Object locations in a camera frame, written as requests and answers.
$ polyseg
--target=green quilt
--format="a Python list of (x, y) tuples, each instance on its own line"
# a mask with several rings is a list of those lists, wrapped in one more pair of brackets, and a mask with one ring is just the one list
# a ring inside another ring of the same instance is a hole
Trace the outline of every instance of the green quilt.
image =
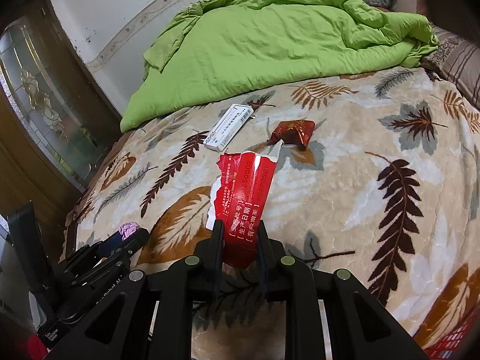
[(362, 0), (203, 0), (143, 55), (147, 77), (121, 130), (280, 83), (417, 66), (437, 45), (426, 17)]

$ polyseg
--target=red candy wrapper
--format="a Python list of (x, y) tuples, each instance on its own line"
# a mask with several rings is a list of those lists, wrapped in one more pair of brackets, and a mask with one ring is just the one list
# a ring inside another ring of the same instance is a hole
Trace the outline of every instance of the red candy wrapper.
[(312, 120), (289, 120), (280, 122), (272, 132), (270, 144), (274, 145), (279, 140), (285, 144), (297, 145), (299, 149), (305, 150), (314, 132), (315, 122)]
[(274, 155), (245, 151), (222, 154), (217, 162), (221, 176), (210, 192), (206, 227), (211, 230), (215, 219), (223, 220), (223, 261), (236, 268), (247, 268), (257, 257), (257, 228), (282, 144), (273, 148)]

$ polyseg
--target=candy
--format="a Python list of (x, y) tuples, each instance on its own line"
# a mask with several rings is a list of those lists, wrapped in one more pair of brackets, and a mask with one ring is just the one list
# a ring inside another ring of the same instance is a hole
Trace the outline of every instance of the candy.
[(288, 120), (280, 122), (272, 132), (270, 145), (279, 140), (285, 144), (297, 145), (300, 150), (305, 150), (314, 132), (315, 122), (312, 120)]

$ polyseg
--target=black device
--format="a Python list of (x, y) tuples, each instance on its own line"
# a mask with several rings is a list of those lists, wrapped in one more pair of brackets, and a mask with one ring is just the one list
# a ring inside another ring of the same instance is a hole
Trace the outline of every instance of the black device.
[[(52, 349), (46, 360), (190, 360), (193, 301), (218, 294), (224, 223), (166, 271), (135, 270)], [(334, 360), (427, 360), (390, 313), (347, 270), (310, 269), (258, 228), (257, 264), (268, 302), (286, 302), (286, 360), (325, 360), (323, 299)], [(149, 335), (158, 302), (153, 335)]]
[(119, 232), (85, 245), (52, 265), (45, 255), (32, 202), (8, 216), (13, 247), (46, 322), (38, 336), (49, 349), (130, 272), (130, 257), (146, 244), (148, 231)]

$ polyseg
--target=leaf pattern blanket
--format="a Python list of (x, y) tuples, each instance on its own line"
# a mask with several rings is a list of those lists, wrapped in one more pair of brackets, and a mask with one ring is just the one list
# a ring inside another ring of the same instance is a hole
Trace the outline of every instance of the leaf pattern blanket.
[[(152, 273), (191, 254), (210, 236), (219, 176), (203, 140), (231, 104), (255, 118), (229, 152), (267, 154), (280, 121), (316, 123), (307, 150), (282, 147), (262, 216), (289, 254), (352, 271), (424, 348), (469, 315), (480, 294), (480, 114), (423, 68), (282, 84), (150, 121), (85, 196), (77, 247), (136, 223), (151, 237), (133, 266)], [(284, 305), (265, 303), (255, 267), (224, 276), (219, 299), (195, 305), (192, 356), (282, 359)]]

